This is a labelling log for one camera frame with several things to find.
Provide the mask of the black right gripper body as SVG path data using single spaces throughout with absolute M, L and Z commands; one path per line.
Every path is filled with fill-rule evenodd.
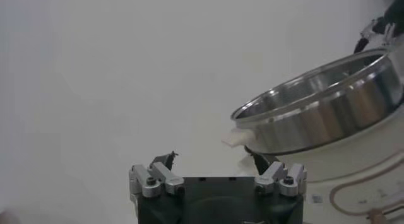
M 383 15 L 383 25 L 403 26 L 403 0 L 394 0 Z

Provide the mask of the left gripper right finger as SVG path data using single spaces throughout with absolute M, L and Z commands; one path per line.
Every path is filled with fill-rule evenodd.
M 295 163 L 291 168 L 287 168 L 286 164 L 275 156 L 256 153 L 247 146 L 244 149 L 253 157 L 258 171 L 258 176 L 254 178 L 254 186 L 259 195 L 266 196 L 276 189 L 286 197 L 305 195 L 307 170 L 303 164 Z

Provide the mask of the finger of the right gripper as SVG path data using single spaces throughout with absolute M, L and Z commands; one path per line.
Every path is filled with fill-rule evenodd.
M 393 43 L 396 23 L 387 22 L 384 18 L 373 19 L 361 32 L 353 50 L 354 54 L 362 52 L 377 36 L 382 37 L 381 46 L 389 47 Z

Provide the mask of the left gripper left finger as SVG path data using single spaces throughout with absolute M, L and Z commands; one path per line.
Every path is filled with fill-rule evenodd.
M 185 180 L 171 171 L 177 155 L 172 151 L 156 156 L 147 167 L 142 164 L 133 165 L 129 169 L 129 197 L 151 199 L 164 192 L 182 197 L 185 194 Z

